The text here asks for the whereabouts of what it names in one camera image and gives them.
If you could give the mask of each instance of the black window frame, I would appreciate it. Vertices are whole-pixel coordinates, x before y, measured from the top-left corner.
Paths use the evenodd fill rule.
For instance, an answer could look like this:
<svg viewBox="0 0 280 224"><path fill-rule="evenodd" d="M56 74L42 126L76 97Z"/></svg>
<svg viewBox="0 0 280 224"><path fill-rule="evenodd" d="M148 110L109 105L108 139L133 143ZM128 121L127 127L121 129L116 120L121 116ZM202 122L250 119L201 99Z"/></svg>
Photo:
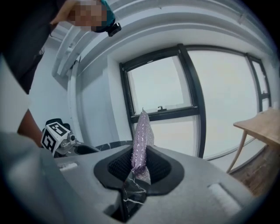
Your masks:
<svg viewBox="0 0 280 224"><path fill-rule="evenodd" d="M150 53L146 53L146 54L136 57L132 60L129 60L125 63L120 63L119 68L120 68L120 74L121 74L123 96L124 96L125 105L126 105L127 119L129 122L131 136L133 139L134 134L135 134L135 129L134 129L133 124L138 122L139 115L134 115L133 100L132 100L132 94L130 91L128 72L133 69L136 69L140 66L143 66L147 63L151 63L151 62L161 60L164 58L168 58L168 57L172 57L172 56L178 56L180 63L182 65L182 68L184 70L184 73L185 73L187 85L189 87L189 92L190 92L190 96L191 96L191 100L192 100L192 106L149 113L149 118L150 118L150 121L157 121L157 120L165 120L165 119L173 119L173 118L179 118L179 117L198 115L198 118L199 118L198 121L199 121L200 125L198 127L198 133L197 133L198 149L196 151L195 156L199 157L199 158L203 158L205 142L206 142L206 110L205 110L203 91L202 91L202 87L200 85L199 77L198 77L196 69L193 65L193 62L188 54L188 51L192 51L192 50L219 51L219 52L230 53L230 54L235 54L235 55L245 57L248 61L248 65L249 65L249 67L251 69L251 73L254 77L255 87L256 87L257 96L258 96L257 97L258 112L263 111L263 105L262 105L263 99L268 98L269 106L271 107L270 87L269 87L266 71L264 69L261 59L258 59L248 53L239 52L239 51L236 51L233 49L219 47L219 46L212 46L212 45L178 44L177 46L174 46L174 47L165 48L165 49L153 51ZM267 91L268 91L268 93L266 93L266 94L261 93L260 84L259 84L256 70L253 66L253 61L260 64L262 72L265 76L265 82L266 82ZM221 156L217 156L215 158L225 156L232 152L233 151L229 151L228 153L222 154Z"/></svg>

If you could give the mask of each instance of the person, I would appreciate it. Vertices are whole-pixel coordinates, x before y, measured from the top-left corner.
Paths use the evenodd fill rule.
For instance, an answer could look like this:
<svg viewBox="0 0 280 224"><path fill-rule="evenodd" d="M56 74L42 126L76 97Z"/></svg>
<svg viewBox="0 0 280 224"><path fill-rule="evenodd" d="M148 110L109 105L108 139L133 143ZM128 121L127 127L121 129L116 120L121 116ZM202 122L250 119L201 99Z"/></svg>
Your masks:
<svg viewBox="0 0 280 224"><path fill-rule="evenodd" d="M59 22L68 21L94 32L105 32L115 22L105 0L24 1L24 6L26 10L17 13L15 22L9 23L3 55L26 94L29 94L37 65L43 57L42 48ZM42 131L29 110L18 133L32 138L41 147Z"/></svg>

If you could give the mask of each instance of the window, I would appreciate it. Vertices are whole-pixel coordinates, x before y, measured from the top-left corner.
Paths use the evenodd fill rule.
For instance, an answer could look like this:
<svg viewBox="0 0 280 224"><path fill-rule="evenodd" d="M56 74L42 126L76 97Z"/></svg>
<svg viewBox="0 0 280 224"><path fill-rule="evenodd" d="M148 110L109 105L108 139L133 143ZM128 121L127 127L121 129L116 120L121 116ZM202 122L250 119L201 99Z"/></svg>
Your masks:
<svg viewBox="0 0 280 224"><path fill-rule="evenodd" d="M261 60L231 49L178 44L120 69L132 137L144 108L155 145L187 155L213 159L237 150L242 131L233 123L271 105Z"/></svg>

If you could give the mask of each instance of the table leg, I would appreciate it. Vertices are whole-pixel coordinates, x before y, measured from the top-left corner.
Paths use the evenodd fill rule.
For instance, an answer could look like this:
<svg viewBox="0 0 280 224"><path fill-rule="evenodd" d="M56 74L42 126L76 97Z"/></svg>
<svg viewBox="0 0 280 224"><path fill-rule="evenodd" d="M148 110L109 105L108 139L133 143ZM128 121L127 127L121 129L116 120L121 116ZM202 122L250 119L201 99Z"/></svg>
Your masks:
<svg viewBox="0 0 280 224"><path fill-rule="evenodd" d="M227 173L229 173L229 171L232 169L232 167L234 166L235 162L237 161L237 159L238 159L238 157L239 157L239 155L241 153L241 150L242 150L242 148L244 146L244 143L245 143L245 140L246 140L246 136L247 136L247 132L243 131L243 135L242 135L242 138L241 138L241 142L239 144L239 148L237 149L235 158L233 159L233 161L231 162L231 165L227 169Z"/></svg>

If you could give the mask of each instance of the black shirt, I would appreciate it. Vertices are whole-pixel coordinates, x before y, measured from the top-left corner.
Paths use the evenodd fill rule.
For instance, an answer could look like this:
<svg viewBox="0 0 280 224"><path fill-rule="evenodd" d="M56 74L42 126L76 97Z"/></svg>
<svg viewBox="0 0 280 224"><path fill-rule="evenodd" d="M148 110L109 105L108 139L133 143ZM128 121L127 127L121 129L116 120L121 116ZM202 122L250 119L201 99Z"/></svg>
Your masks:
<svg viewBox="0 0 280 224"><path fill-rule="evenodd" d="M29 94L34 74L49 34L55 28L55 18L65 0L38 0L25 2L26 11L16 14L4 40L3 55L15 78Z"/></svg>

